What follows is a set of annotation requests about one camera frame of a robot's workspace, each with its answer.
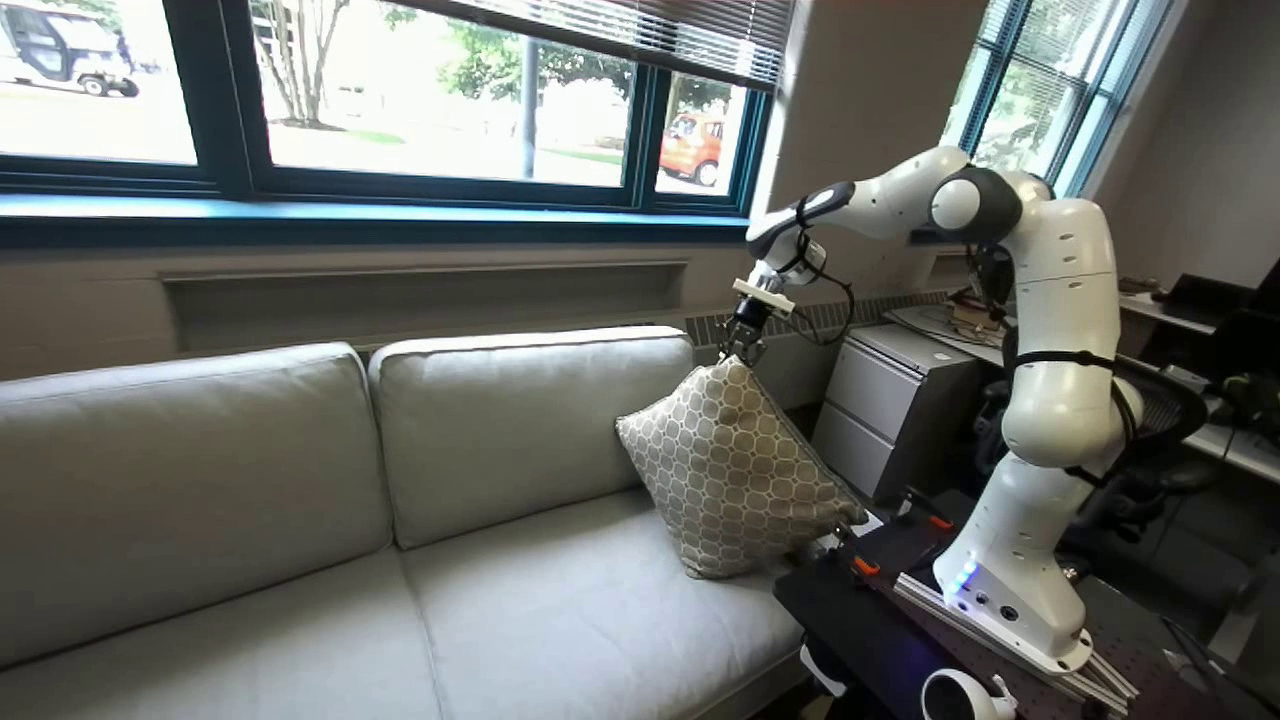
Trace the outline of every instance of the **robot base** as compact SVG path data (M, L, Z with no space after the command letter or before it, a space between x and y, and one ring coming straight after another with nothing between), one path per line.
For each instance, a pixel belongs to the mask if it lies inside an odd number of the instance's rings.
M1092 636L1081 630L1081 642L1060 659L1049 654L1030 654L1023 642L1014 642L1007 636L988 630L986 623L977 623L977 617L948 606L946 597L927 585L921 585L916 577L899 570L894 585L897 597L905 597L908 604L926 606L927 617L946 618L948 627L963 630L968 639L1003 651L1022 665L1030 665L1034 670L1042 670L1049 685L1100 701L1104 709L1114 709L1115 716L1128 716L1128 701L1135 701L1139 691L1092 646Z

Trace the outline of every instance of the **couch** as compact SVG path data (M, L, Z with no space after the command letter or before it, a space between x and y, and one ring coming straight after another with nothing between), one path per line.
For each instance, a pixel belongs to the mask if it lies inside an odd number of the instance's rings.
M615 415L677 326L0 382L0 716L753 716L772 577L694 580Z

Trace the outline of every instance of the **gray cabinet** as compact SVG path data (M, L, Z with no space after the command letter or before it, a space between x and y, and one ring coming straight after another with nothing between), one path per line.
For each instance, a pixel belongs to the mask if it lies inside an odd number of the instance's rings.
M897 323L852 326L813 429L817 450L865 501L937 493L968 471L963 433L986 363Z

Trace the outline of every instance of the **window sill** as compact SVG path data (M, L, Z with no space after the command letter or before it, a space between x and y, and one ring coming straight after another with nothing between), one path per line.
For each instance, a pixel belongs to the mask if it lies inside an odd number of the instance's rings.
M409 207L305 198L0 195L0 249L250 249L250 244L740 244L746 215L638 215L556 207Z

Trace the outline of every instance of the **seat cushion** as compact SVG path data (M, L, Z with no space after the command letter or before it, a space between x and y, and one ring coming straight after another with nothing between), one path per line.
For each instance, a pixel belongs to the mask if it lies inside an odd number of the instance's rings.
M0 716L434 720L425 623L392 551L0 670Z
M455 535L405 567L455 720L710 716L802 642L770 577L694 580L643 493Z

